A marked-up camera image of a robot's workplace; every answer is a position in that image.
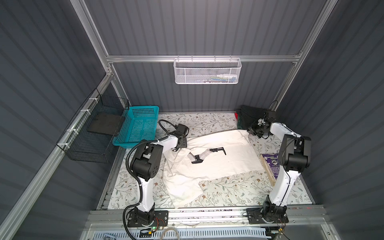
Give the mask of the white t shirt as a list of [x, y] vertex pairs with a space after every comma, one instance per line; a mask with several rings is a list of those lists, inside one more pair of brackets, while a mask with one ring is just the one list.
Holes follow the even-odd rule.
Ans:
[[164, 156], [163, 182], [175, 208], [202, 195], [202, 181], [264, 169], [246, 130], [188, 138], [186, 148]]

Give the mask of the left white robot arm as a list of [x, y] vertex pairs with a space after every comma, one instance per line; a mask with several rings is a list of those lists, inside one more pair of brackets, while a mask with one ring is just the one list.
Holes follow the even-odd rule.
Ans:
[[141, 140], [128, 153], [126, 168], [139, 187], [139, 202], [135, 208], [143, 213], [149, 213], [154, 208], [153, 178], [160, 169], [163, 153], [187, 147], [190, 129], [182, 124], [174, 128], [172, 132], [166, 131], [166, 136], [163, 138]]

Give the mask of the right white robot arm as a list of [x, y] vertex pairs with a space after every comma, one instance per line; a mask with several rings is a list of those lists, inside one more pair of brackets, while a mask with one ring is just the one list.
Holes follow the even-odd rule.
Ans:
[[281, 220], [286, 213], [289, 193], [295, 181], [310, 166], [312, 140], [276, 122], [275, 113], [269, 110], [256, 118], [249, 131], [259, 138], [267, 134], [282, 141], [278, 153], [279, 175], [261, 210], [265, 220]]

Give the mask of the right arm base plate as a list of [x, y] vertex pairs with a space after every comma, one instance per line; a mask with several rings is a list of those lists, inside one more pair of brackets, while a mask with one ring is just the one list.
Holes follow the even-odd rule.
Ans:
[[287, 224], [288, 216], [284, 209], [265, 211], [263, 208], [247, 208], [245, 217], [250, 224]]

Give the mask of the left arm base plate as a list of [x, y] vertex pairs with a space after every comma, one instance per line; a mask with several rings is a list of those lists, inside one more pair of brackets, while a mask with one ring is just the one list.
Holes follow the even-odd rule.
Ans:
[[168, 225], [169, 211], [151, 210], [148, 213], [134, 209], [127, 216], [129, 228], [140, 227], [166, 227]]

